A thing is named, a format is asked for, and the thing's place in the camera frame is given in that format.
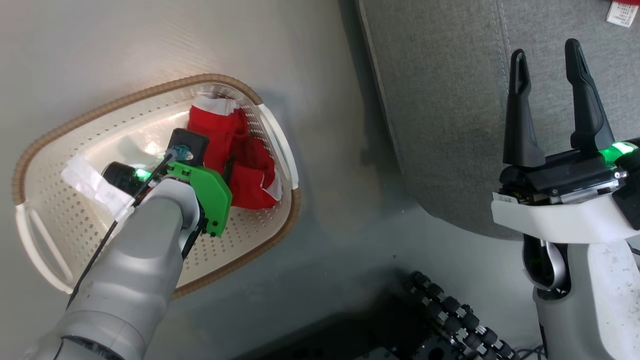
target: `gray floor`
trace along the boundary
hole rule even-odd
[[[107,101],[201,72],[245,81],[273,110],[297,160],[303,205],[273,250],[172,303],[147,358],[232,359],[361,309],[398,271],[414,269],[472,304],[512,345],[538,341],[520,244],[432,218],[405,192],[352,1],[9,0],[0,45],[3,358],[18,357],[66,301],[17,237],[9,189],[20,153]]]

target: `brown basket rim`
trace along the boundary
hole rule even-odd
[[[133,104],[138,101],[142,101],[144,99],[148,99],[149,97],[153,97],[156,95],[160,95],[166,92],[170,92],[173,90],[177,90],[180,88],[184,88],[187,86],[197,85],[200,83],[221,83],[235,88],[236,90],[242,92],[251,102],[255,105],[261,105],[262,99],[258,94],[256,94],[253,89],[251,89],[248,85],[244,84],[242,81],[234,79],[230,76],[222,75],[222,74],[200,74],[195,76],[190,76],[188,78],[178,79],[174,81],[170,81],[168,83],[156,85],[144,90],[140,90],[139,92],[135,92],[130,95],[126,95],[117,100],[111,101],[99,108],[96,108],[84,115],[81,115],[59,127],[49,131],[48,133],[41,136],[35,142],[33,142],[20,156],[18,163],[16,164],[15,170],[13,171],[13,179],[12,179],[12,195],[13,202],[16,206],[23,204],[26,201],[26,196],[24,194],[24,180],[26,177],[26,172],[31,163],[31,160],[36,156],[36,154],[42,150],[45,146],[49,145],[51,142],[59,139],[63,135],[85,125],[107,113],[118,110],[130,104]],[[251,251],[239,256],[238,258],[232,260],[230,263],[213,270],[205,276],[199,277],[198,279],[191,281],[185,285],[180,286],[173,293],[173,298],[177,299],[179,297],[185,296],[188,293],[196,291],[201,287],[208,285],[215,280],[218,280],[225,275],[233,272],[245,266],[251,260],[257,258],[258,256],[265,253],[270,248],[274,247],[277,243],[282,241],[293,229],[294,224],[298,219],[298,211],[300,210],[300,189],[291,190],[291,208],[289,209],[289,216],[285,221],[284,225],[278,230],[278,232],[270,237],[268,240],[262,242],[260,245],[252,249]]]

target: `gray robot arm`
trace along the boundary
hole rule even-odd
[[[162,181],[92,266],[60,322],[23,359],[143,359],[178,283],[184,239],[197,217],[192,187]]]

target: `basket handle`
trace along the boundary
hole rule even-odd
[[[280,152],[279,150],[282,150],[282,153],[278,155],[280,155],[281,158],[284,158],[287,167],[289,167],[289,173],[291,174],[291,189],[295,190],[298,188],[298,168],[296,167],[296,161],[293,158],[293,152],[291,151],[287,137],[284,135],[280,124],[278,124],[278,121],[273,116],[271,110],[269,110],[264,103],[258,105],[258,109],[260,109],[261,116],[264,117],[266,124],[270,127],[270,129],[267,129],[267,136],[269,136],[269,139],[272,142],[276,142],[279,145],[276,152]]]
[[[53,238],[51,238],[42,219],[40,219],[40,215],[38,215],[35,210],[27,208],[23,203],[15,207],[15,222],[18,225],[18,234],[20,235],[20,240],[22,240],[24,250],[27,252],[29,259],[36,269],[38,269],[40,274],[56,289],[71,294],[73,289],[68,284],[73,280],[73,273],[60,253],[60,250],[58,250],[56,244],[53,242]],[[66,281],[61,280],[60,277],[55,274],[49,262],[40,253],[42,246],[38,246],[34,241],[34,227],[35,230],[40,233],[52,257],[58,263]]]

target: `red cloth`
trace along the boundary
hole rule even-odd
[[[192,106],[187,129],[209,137],[205,167],[222,174],[227,161],[234,158],[229,182],[232,206],[264,209],[278,202],[266,191],[276,181],[275,164],[262,140],[249,136],[242,109],[223,116]]]

